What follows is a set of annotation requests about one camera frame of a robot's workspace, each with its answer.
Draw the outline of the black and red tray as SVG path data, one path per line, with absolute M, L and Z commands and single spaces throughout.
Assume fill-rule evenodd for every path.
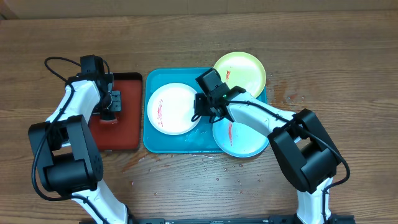
M 141 131 L 142 75 L 115 73 L 113 89 L 121 92 L 121 111 L 116 113 L 116 120 L 103 121 L 94 114 L 88 126 L 100 151 L 136 150 Z

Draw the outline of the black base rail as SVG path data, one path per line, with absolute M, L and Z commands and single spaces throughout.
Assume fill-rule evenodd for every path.
M 299 218 L 295 215 L 273 215 L 268 218 L 231 218 L 231 219 L 184 219 L 184 220 L 165 220 L 164 218 L 146 218 L 136 219 L 128 223 L 133 224 L 298 224 Z M 327 223 L 331 224 L 355 224 L 354 216 L 339 216 L 334 215 L 330 217 Z

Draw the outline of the green and pink sponge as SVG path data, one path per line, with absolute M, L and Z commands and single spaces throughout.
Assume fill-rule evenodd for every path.
M 99 123 L 103 125 L 110 125 L 110 124 L 116 124 L 118 122 L 118 118 L 115 115 L 115 113 L 110 112 L 110 113 L 103 113 L 100 114 L 99 116 Z

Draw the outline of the white plate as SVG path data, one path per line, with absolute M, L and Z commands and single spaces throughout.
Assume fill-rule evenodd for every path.
M 156 130 L 180 135 L 192 130 L 200 119 L 191 121 L 197 91 L 183 83 L 169 83 L 158 88 L 147 103 L 147 116 Z

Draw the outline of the teal plastic tray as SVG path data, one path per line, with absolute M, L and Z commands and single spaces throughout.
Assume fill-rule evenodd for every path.
M 150 97 L 158 88 L 169 83 L 183 83 L 200 93 L 201 88 L 195 79 L 208 69 L 208 67 L 158 68 L 151 71 L 146 78 L 144 104 L 148 104 Z M 158 154 L 222 153 L 214 140 L 212 124 L 208 120 L 209 117 L 202 117 L 187 133 L 167 135 L 155 129 L 145 114 L 143 143 L 148 151 Z

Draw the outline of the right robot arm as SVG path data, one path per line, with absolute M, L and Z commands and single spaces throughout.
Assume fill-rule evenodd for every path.
M 229 88 L 214 68 L 196 82 L 202 92 L 195 95 L 192 120 L 207 116 L 213 124 L 227 119 L 262 134 L 283 175 L 297 190 L 295 214 L 269 216 L 266 223 L 355 222 L 354 216 L 333 214 L 329 209 L 330 189 L 345 183 L 350 169 L 314 112 L 280 110 L 244 88 Z

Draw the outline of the green plate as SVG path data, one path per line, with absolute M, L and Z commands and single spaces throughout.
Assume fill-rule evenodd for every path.
M 213 66 L 221 81 L 232 89 L 244 88 L 252 96 L 258 97 L 266 85 L 266 71 L 263 64 L 246 52 L 231 52 L 222 56 Z

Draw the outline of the light blue plate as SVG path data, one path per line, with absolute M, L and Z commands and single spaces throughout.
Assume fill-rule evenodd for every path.
M 269 140 L 245 124 L 228 119 L 214 123 L 213 137 L 219 148 L 233 157 L 247 158 L 260 154 Z

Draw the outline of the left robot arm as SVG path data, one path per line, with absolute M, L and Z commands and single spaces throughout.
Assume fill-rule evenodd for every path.
M 106 60 L 86 55 L 77 66 L 81 71 L 64 79 L 65 95 L 57 109 L 28 130 L 32 186 L 46 201 L 78 203 L 94 223 L 137 223 L 106 185 L 102 157 L 88 126 L 93 114 L 114 121 L 122 109 L 121 93 L 113 88 Z

